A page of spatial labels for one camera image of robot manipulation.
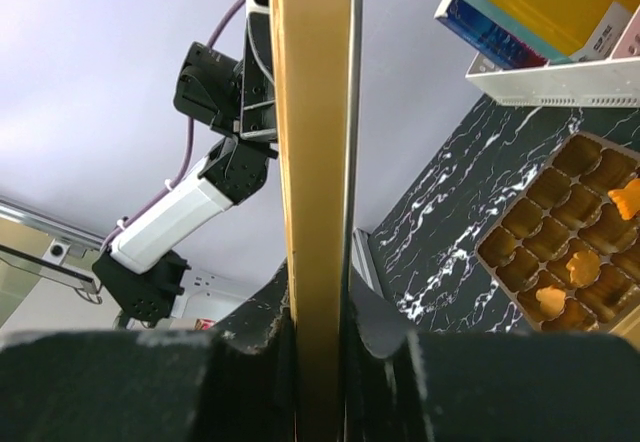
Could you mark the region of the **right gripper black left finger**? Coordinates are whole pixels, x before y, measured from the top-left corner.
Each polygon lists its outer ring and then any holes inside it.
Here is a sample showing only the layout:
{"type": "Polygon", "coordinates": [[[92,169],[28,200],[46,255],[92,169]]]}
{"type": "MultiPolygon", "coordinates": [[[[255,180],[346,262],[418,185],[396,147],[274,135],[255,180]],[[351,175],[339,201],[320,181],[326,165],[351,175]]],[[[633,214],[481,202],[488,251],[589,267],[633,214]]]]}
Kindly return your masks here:
{"type": "Polygon", "coordinates": [[[5,441],[290,441],[287,271],[206,331],[22,332],[1,343],[5,441]]]}

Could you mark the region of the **orange flower cookie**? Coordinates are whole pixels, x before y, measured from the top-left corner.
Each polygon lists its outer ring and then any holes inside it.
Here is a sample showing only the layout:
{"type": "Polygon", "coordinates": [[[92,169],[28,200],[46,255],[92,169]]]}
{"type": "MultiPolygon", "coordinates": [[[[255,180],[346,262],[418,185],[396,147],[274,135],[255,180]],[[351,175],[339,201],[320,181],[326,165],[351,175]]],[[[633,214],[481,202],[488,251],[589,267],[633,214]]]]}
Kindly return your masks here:
{"type": "Polygon", "coordinates": [[[600,257],[591,250],[578,251],[566,263],[566,269],[573,287],[587,287],[595,282],[600,273],[600,257]]]}

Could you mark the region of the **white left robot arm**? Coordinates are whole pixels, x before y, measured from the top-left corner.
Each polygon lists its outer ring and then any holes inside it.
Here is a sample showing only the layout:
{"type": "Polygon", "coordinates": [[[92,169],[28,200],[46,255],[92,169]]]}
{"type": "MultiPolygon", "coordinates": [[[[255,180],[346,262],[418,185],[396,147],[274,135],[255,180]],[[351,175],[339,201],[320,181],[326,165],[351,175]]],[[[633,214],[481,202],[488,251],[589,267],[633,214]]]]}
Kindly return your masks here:
{"type": "Polygon", "coordinates": [[[174,106],[221,140],[158,202],[124,221],[92,266],[123,316],[150,325],[182,317],[190,295],[211,293],[209,278],[174,248],[258,192],[278,156],[268,14],[247,14],[241,60],[193,43],[177,78],[174,106]]]}

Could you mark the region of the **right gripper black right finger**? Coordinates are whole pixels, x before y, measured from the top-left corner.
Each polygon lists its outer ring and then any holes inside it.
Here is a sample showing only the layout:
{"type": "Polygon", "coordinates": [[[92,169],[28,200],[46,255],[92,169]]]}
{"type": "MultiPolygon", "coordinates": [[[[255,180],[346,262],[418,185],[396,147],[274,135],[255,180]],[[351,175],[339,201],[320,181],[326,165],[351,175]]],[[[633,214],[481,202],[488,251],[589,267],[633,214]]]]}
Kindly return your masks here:
{"type": "Polygon", "coordinates": [[[429,332],[354,276],[346,364],[351,441],[639,437],[639,354],[613,335],[429,332]]]}

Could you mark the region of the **orange fish cookie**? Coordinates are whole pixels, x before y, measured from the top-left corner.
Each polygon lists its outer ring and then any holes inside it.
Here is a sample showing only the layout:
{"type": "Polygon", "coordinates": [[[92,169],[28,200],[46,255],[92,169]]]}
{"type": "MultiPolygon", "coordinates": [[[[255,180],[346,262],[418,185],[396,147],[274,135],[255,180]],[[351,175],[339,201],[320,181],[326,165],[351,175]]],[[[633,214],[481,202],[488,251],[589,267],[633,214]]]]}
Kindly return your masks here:
{"type": "Polygon", "coordinates": [[[623,220],[629,221],[639,213],[640,180],[638,178],[630,180],[623,188],[610,190],[607,195],[623,220]]]}

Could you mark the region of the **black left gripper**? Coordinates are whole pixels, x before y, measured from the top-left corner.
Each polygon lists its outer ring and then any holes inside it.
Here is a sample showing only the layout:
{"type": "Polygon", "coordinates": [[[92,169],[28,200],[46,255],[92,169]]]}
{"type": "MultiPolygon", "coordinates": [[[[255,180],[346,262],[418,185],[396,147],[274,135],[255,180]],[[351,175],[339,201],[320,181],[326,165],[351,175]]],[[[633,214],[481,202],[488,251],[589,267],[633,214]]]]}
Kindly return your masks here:
{"type": "Polygon", "coordinates": [[[221,135],[275,143],[275,111],[269,16],[246,19],[244,55],[239,61],[195,42],[181,67],[175,108],[221,135]]]}

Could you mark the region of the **brown compartment cookie box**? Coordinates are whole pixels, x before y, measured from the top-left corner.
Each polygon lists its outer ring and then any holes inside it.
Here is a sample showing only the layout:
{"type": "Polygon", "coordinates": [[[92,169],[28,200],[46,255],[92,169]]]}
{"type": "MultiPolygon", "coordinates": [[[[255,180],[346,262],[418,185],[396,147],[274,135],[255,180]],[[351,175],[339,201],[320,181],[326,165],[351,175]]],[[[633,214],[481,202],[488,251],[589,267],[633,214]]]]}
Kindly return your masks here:
{"type": "Polygon", "coordinates": [[[639,342],[639,220],[608,197],[639,174],[637,152],[579,132],[542,166],[476,247],[476,255],[536,331],[601,331],[639,342]],[[584,288],[566,263],[600,257],[584,288]]]}

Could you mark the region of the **silver tin lid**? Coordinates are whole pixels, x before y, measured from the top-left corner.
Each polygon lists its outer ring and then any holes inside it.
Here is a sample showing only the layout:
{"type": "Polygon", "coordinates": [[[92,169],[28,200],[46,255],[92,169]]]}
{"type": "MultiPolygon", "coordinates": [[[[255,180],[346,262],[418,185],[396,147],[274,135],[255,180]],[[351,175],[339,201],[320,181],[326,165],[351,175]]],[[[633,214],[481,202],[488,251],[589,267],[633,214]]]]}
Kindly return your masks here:
{"type": "Polygon", "coordinates": [[[361,6],[270,0],[300,441],[339,441],[344,431],[361,6]]]}

